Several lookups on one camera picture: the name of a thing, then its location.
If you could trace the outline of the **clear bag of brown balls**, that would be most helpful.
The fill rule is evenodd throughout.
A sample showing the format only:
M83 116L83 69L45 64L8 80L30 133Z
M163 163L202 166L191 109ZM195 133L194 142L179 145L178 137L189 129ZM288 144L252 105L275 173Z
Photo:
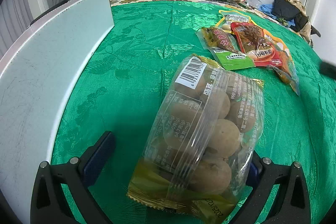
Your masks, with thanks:
M264 83L190 55L151 127L127 196L158 210L222 223L245 187L264 127Z

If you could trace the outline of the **yellow edged snack packet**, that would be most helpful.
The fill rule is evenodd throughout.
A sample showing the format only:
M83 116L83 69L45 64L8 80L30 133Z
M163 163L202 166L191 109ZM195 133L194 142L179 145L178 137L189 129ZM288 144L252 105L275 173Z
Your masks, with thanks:
M216 27L232 34L238 49L251 58L256 67L274 70L282 82L299 95L299 78L287 45L242 12L220 10L219 14L222 18Z

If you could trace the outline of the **black and tan bag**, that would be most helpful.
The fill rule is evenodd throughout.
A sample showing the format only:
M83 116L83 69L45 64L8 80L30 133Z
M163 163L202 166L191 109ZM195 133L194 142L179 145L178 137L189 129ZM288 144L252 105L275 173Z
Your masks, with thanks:
M320 32L312 26L306 8L300 0L274 0L271 14L302 36L311 48L313 48L311 35L321 37Z

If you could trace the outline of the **red orange snack packet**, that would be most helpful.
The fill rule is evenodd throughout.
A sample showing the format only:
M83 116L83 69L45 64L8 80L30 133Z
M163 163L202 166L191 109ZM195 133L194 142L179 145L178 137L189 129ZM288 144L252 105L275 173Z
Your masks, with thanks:
M265 38L261 27L248 22L233 22L231 30L238 40L240 50L253 60L256 67L282 66L278 51Z

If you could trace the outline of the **blue cloth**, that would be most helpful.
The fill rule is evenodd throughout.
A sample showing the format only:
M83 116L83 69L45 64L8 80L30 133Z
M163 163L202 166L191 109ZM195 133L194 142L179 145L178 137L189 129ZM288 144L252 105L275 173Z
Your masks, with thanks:
M277 17L275 15L272 14L272 9L273 9L273 5L272 4L262 4L260 5L260 7L258 8L259 11L263 12L264 14L266 14L267 16L269 16L270 18L278 21L280 24L282 24L285 27L291 27L294 26L295 27L295 22L294 20L291 21L286 21L283 18Z

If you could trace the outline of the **brown green snack packet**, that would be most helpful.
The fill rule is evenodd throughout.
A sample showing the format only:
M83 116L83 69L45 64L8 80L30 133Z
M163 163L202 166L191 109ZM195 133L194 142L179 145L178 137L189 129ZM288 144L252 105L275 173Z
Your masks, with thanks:
M256 67L254 61L239 50L233 35L223 29L215 26L201 27L196 35L203 48L209 50L224 69L235 71Z

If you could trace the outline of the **white foam storage box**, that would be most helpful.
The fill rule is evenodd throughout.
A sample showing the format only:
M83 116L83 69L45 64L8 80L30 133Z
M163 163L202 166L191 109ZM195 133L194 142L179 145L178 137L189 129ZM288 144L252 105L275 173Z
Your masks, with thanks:
M1 59L1 192L22 223L38 165L50 161L82 71L114 27L109 0L70 0L33 23Z

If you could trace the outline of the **green patterned tablecloth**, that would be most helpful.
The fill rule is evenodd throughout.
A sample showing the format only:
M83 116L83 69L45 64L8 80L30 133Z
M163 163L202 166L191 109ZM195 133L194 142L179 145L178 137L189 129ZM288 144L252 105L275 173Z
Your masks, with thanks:
M113 223L198 223L190 215L155 210L131 200L127 186L173 75L192 53L210 56L196 32L218 22L220 7L154 1L112 7L114 28L81 74L59 125L53 164L81 155L105 131L116 136L114 154L91 193ZM271 70L242 74L264 81L264 132L256 151L277 164L299 161L306 176L311 221L319 223L335 201L335 81L319 73L320 58L298 35L252 19L290 49L300 93Z

